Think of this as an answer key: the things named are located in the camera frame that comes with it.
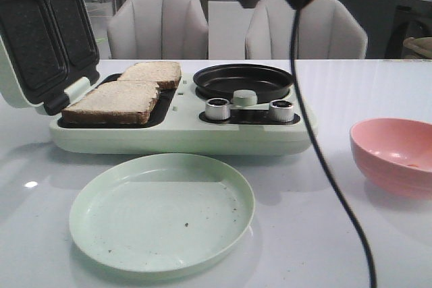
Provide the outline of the right grey upholstered chair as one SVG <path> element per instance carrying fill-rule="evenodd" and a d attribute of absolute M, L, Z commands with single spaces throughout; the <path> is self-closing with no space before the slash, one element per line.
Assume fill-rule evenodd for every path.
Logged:
<path fill-rule="evenodd" d="M 295 11 L 286 0 L 255 8 L 245 37 L 245 58 L 287 59 Z M 298 59 L 364 59 L 368 36 L 338 0 L 314 0 L 300 12 Z"/>

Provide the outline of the pale green breakfast maker base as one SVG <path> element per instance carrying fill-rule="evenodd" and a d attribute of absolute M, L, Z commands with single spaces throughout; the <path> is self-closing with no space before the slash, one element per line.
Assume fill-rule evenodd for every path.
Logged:
<path fill-rule="evenodd" d="M 162 93 L 151 118 L 138 125 L 80 125 L 62 117 L 50 123 L 54 143 L 67 151 L 91 154 L 154 154 L 182 152 L 222 155 L 286 155 L 305 151 L 310 139 L 294 89 L 281 100 L 294 105 L 294 120 L 269 118 L 269 103 L 233 105 L 230 118 L 205 117 L 206 98 L 192 74 L 184 74 L 176 90 Z"/>

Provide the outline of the pink plastic bowl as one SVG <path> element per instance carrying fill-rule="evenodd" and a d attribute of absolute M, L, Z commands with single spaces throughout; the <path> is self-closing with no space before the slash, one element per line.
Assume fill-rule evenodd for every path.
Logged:
<path fill-rule="evenodd" d="M 360 172 L 380 188 L 407 198 L 431 199 L 431 124 L 399 118 L 360 121 L 350 129 Z"/>

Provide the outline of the right silver control knob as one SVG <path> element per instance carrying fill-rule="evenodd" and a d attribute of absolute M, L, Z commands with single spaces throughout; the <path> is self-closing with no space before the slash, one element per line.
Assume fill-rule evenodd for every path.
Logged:
<path fill-rule="evenodd" d="M 273 100 L 269 103 L 269 118 L 279 123 L 287 123 L 294 120 L 294 105 L 287 100 Z"/>

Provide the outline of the black round frying pan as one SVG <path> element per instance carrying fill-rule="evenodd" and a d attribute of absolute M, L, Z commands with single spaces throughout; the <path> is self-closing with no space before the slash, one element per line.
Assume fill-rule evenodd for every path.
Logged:
<path fill-rule="evenodd" d="M 286 97 L 294 83 L 280 68 L 252 63 L 229 63 L 206 67 L 193 75 L 196 91 L 203 98 L 233 99 L 237 90 L 252 90 L 257 103 Z"/>

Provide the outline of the grey upholstered chair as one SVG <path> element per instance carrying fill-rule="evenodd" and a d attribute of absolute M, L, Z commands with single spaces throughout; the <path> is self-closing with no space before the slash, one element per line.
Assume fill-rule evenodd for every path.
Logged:
<path fill-rule="evenodd" d="M 287 59 L 295 11 L 286 0 L 255 8 L 245 37 L 245 58 Z M 364 59 L 368 36 L 338 0 L 314 0 L 300 12 L 298 59 Z"/>
<path fill-rule="evenodd" d="M 113 59 L 206 59 L 200 0 L 127 0 L 107 27 Z"/>

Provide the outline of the silver control knob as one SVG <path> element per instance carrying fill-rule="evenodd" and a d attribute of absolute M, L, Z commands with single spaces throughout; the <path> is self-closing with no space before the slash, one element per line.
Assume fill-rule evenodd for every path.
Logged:
<path fill-rule="evenodd" d="M 225 98 L 210 98 L 205 103 L 205 117 L 213 121 L 230 118 L 230 102 Z"/>
<path fill-rule="evenodd" d="M 269 103 L 269 118 L 279 123 L 287 123 L 294 120 L 294 105 L 287 100 L 273 100 Z"/>

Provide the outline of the left grey upholstered chair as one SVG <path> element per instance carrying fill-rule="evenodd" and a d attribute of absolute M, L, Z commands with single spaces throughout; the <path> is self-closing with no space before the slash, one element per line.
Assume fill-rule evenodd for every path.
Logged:
<path fill-rule="evenodd" d="M 127 0 L 107 27 L 113 59 L 206 59 L 200 0 Z"/>

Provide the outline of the dark appliance at right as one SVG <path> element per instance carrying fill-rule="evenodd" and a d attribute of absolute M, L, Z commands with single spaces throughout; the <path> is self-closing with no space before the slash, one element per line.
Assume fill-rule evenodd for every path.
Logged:
<path fill-rule="evenodd" d="M 404 40 L 428 36 L 431 36 L 431 0 L 400 0 L 395 9 L 385 58 L 405 59 L 414 56 L 414 51 L 403 45 Z"/>

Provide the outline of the left silver control knob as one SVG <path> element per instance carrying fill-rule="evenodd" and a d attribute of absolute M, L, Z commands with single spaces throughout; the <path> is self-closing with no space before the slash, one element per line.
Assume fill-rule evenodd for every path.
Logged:
<path fill-rule="evenodd" d="M 230 102 L 225 98 L 210 98 L 205 103 L 205 117 L 213 121 L 230 118 Z"/>

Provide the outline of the white bread slice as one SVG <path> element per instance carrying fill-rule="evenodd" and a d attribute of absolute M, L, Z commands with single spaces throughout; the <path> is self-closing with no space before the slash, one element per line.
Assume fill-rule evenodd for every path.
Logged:
<path fill-rule="evenodd" d="M 145 124 L 160 95 L 156 82 L 101 84 L 61 114 L 68 123 Z"/>
<path fill-rule="evenodd" d="M 156 82 L 160 89 L 176 89 L 182 78 L 180 64 L 175 61 L 136 63 L 125 70 L 117 81 Z"/>

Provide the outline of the breakfast maker hinged lid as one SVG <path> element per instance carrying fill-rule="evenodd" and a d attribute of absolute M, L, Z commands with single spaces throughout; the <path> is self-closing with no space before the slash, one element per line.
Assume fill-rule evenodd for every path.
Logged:
<path fill-rule="evenodd" d="M 98 79 L 84 0 L 1 0 L 1 95 L 56 115 Z"/>

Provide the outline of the pale green round plate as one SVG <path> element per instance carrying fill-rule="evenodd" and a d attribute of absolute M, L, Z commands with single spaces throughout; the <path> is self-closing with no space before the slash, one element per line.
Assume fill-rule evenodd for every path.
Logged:
<path fill-rule="evenodd" d="M 77 195 L 69 217 L 94 261 L 146 277 L 181 276 L 225 257 L 254 216 L 233 167 L 207 156 L 156 154 L 112 167 Z"/>

